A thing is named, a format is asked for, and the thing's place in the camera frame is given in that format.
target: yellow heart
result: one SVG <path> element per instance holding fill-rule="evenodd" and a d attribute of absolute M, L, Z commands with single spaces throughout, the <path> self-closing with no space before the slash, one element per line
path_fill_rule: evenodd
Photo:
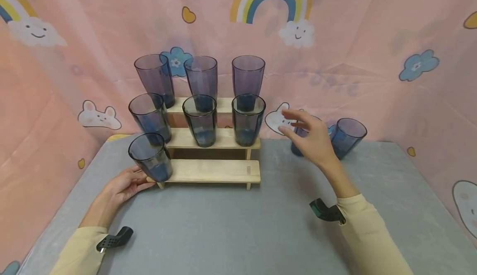
<path fill-rule="evenodd" d="M 411 157 L 415 157 L 415 156 L 416 156 L 416 150 L 414 150 L 414 147 L 408 147 L 407 153 L 408 153 L 409 156 L 411 156 Z"/>
<path fill-rule="evenodd" d="M 82 158 L 80 161 L 78 161 L 78 167 L 80 169 L 83 169 L 84 168 L 84 165 L 85 165 L 85 161 L 84 161 L 84 158 Z"/>
<path fill-rule="evenodd" d="M 468 29 L 477 29 L 477 12 L 474 12 L 465 20 L 464 27 Z"/>
<path fill-rule="evenodd" d="M 190 11 L 188 7 L 183 7 L 182 8 L 182 19 L 188 23 L 191 24 L 195 21 L 195 13 Z"/>

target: wooden tiered stand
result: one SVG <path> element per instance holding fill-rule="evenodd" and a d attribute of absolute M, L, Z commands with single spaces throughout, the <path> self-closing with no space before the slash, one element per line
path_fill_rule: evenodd
<path fill-rule="evenodd" d="M 167 109 L 169 116 L 183 115 L 185 97 L 176 97 L 176 103 Z M 217 114 L 232 113 L 232 98 L 217 99 Z M 250 147 L 242 147 L 235 141 L 232 128 L 217 128 L 217 137 L 211 147 L 199 147 L 188 128 L 172 128 L 172 140 L 167 144 L 172 157 L 173 174 L 166 182 L 157 183 L 163 189 L 166 183 L 243 183 L 250 190 L 252 184 L 260 183 L 258 161 L 250 160 L 251 150 L 260 149 L 260 138 Z M 179 149 L 201 149 L 210 159 L 176 159 Z M 233 159 L 213 159 L 217 151 L 236 150 Z"/>

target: hand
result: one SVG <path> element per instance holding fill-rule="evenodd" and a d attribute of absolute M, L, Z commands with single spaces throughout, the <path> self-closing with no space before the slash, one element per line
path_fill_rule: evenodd
<path fill-rule="evenodd" d="M 286 137 L 293 141 L 295 146 L 301 150 L 308 160 L 313 162 L 320 169 L 330 163 L 334 164 L 338 161 L 335 151 L 333 151 L 333 147 L 331 146 L 328 128 L 325 123 L 312 117 L 305 111 L 284 109 L 282 110 L 282 115 L 286 119 L 297 120 L 296 123 L 291 124 L 292 126 L 308 131 L 307 137 L 300 137 L 289 128 L 283 126 L 278 128 Z"/>
<path fill-rule="evenodd" d="M 140 170 L 136 165 L 126 168 L 106 184 L 101 194 L 120 206 L 139 191 L 154 186 L 156 183 L 146 181 L 146 175 L 144 172 L 138 172 Z"/>

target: left hand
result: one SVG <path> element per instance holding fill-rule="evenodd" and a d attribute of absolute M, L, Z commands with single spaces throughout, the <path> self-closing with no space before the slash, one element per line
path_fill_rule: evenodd
<path fill-rule="evenodd" d="M 106 184 L 101 194 L 120 206 L 139 191 L 154 186 L 156 183 L 148 182 L 144 172 L 138 172 L 140 170 L 136 165 L 126 168 Z"/>

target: gray tablecloth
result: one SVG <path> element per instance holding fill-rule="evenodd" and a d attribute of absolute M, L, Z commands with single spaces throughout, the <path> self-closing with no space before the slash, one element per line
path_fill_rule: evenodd
<path fill-rule="evenodd" d="M 104 184 L 133 165 L 132 137 L 107 142 L 38 239 L 20 274 L 47 274 Z M 135 233 L 110 250 L 99 274 L 354 274 L 335 224 L 308 203 L 336 199 L 323 174 L 289 150 L 263 140 L 262 183 L 170 184 L 140 193 L 120 210 L 110 232 Z M 383 216 L 415 274 L 476 274 L 477 252 L 416 168 L 394 143 L 363 141 L 343 160 L 349 176 Z"/>

